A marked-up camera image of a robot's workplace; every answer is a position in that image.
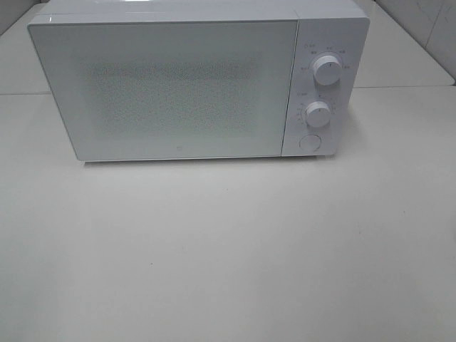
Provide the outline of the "upper white power knob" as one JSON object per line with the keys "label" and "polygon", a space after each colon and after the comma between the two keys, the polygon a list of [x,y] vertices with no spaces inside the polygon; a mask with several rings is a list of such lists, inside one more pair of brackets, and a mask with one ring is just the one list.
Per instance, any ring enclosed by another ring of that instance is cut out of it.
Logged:
{"label": "upper white power knob", "polygon": [[322,53],[311,62],[313,79],[321,86],[330,86],[341,78],[343,63],[334,53]]}

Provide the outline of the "lower white timer knob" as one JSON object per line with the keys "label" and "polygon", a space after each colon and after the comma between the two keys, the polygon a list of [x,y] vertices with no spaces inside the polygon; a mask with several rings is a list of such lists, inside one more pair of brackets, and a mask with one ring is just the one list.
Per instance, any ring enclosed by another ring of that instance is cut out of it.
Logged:
{"label": "lower white timer knob", "polygon": [[324,101],[314,101],[304,110],[304,120],[312,128],[322,128],[330,123],[332,111]]}

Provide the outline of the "round white door release button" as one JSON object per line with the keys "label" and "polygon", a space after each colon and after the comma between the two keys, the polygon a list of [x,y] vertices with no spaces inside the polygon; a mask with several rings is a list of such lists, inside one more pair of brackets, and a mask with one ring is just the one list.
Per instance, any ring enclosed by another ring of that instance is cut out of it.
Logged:
{"label": "round white door release button", "polygon": [[302,137],[299,142],[299,147],[306,152],[315,152],[321,146],[321,137],[316,134],[308,134]]}

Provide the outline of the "white microwave oven body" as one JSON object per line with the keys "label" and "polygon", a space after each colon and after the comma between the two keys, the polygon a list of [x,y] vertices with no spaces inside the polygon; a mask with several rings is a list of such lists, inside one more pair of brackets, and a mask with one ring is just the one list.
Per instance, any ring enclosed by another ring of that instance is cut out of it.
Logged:
{"label": "white microwave oven body", "polygon": [[[348,103],[370,26],[368,16],[353,1],[50,1],[28,24],[28,32],[29,26],[36,24],[253,21],[297,23],[281,154],[269,157],[334,154],[348,115]],[[337,83],[324,86],[314,80],[310,65],[322,53],[334,53],[341,58],[343,69]],[[304,110],[314,101],[326,102],[332,111],[330,123],[322,128],[312,128],[304,120]],[[299,147],[300,139],[308,134],[321,137],[321,146],[315,152],[308,153]]]}

